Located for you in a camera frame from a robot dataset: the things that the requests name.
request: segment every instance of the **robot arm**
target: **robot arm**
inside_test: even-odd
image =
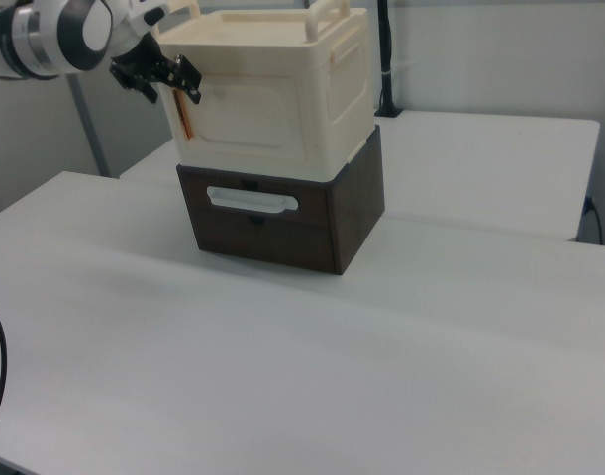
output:
[[[88,71],[108,54],[125,89],[151,102],[162,82],[198,103],[201,75],[182,55],[168,59],[151,28],[167,0],[17,0],[0,7],[0,79],[49,80]]]

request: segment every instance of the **cream plastic storage box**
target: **cream plastic storage box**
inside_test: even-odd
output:
[[[181,164],[331,181],[374,130],[365,9],[320,0],[308,10],[220,11],[157,32],[163,54],[201,72],[201,103],[161,97]]]

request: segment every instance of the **dark brown drawer box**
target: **dark brown drawer box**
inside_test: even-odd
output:
[[[202,250],[342,274],[384,210],[379,127],[328,183],[177,167]],[[293,197],[297,209],[266,213],[212,204],[208,190]]]

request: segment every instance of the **orange strip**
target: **orange strip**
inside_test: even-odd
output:
[[[174,105],[176,105],[176,112],[179,114],[179,121],[181,121],[181,128],[183,129],[183,135],[185,139],[189,141],[194,137],[192,132],[192,126],[190,124],[190,116],[185,108],[185,102],[183,102],[183,94],[178,89],[172,89],[172,96],[174,97]]]

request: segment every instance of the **white table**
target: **white table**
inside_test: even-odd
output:
[[[598,123],[414,111],[377,123],[386,216],[576,237]],[[178,186],[178,162],[171,141],[121,178]]]
[[[605,247],[382,218],[325,275],[65,173],[0,215],[0,307],[31,473],[605,474]]]

